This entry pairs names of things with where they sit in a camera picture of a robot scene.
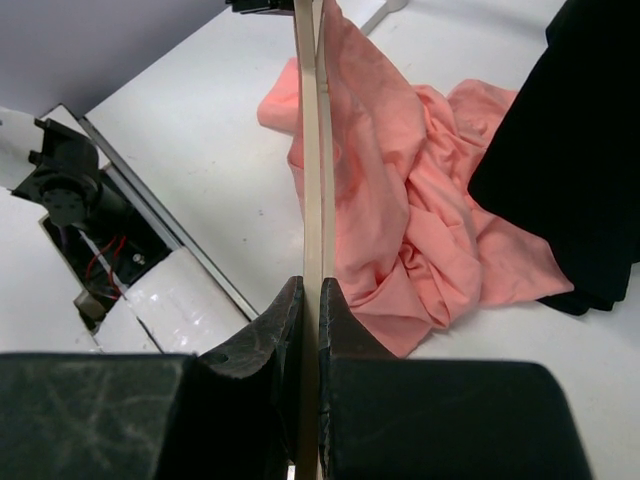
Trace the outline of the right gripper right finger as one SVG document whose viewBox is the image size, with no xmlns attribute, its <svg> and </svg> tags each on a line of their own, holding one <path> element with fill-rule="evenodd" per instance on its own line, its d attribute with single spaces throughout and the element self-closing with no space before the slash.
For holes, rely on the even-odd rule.
<svg viewBox="0 0 640 480">
<path fill-rule="evenodd" d="M 320 300 L 320 455 L 328 479 L 588 479 L 570 406 L 542 365 L 402 360 Z"/>
</svg>

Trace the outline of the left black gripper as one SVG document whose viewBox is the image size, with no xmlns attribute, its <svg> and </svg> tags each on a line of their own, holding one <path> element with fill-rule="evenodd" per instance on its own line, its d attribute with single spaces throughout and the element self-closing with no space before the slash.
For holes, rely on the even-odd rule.
<svg viewBox="0 0 640 480">
<path fill-rule="evenodd" d="M 256 15 L 292 15 L 293 0 L 226 0 L 233 13 Z"/>
</svg>

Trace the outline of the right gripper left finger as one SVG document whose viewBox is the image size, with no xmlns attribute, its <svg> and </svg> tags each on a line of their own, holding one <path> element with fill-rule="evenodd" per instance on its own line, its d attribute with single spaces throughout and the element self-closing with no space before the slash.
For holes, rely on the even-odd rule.
<svg viewBox="0 0 640 480">
<path fill-rule="evenodd" d="M 5 479 L 283 479 L 299 419 L 303 287 L 195 354 L 8 353 Z"/>
</svg>

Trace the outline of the light wooden hanger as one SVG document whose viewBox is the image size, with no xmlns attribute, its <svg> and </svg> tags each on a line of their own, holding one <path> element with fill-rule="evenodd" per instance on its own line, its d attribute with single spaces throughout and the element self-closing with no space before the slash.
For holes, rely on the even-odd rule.
<svg viewBox="0 0 640 480">
<path fill-rule="evenodd" d="M 319 479 L 319 335 L 321 291 L 335 264 L 335 180 L 325 56 L 325 3 L 294 3 L 299 114 L 304 155 L 304 248 L 297 479 Z"/>
</svg>

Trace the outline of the salmon pink t shirt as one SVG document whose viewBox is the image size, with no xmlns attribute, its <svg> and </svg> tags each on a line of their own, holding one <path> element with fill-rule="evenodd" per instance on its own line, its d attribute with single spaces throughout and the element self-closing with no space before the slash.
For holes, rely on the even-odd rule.
<svg viewBox="0 0 640 480">
<path fill-rule="evenodd" d="M 335 274 L 357 319 L 394 355 L 478 307 L 572 290 L 548 243 L 483 210 L 470 178 L 515 93 L 468 79 L 411 85 L 325 5 L 335 162 Z"/>
</svg>

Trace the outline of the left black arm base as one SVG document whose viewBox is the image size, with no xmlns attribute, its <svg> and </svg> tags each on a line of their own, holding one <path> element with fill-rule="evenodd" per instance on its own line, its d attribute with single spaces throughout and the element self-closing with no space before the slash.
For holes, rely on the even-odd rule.
<svg viewBox="0 0 640 480">
<path fill-rule="evenodd" d="M 126 288 L 170 248 L 99 167 L 89 138 L 51 119 L 35 125 L 43 145 L 29 149 L 35 170 L 14 195 L 46 209 L 44 230 L 82 285 L 74 305 L 94 332 Z"/>
</svg>

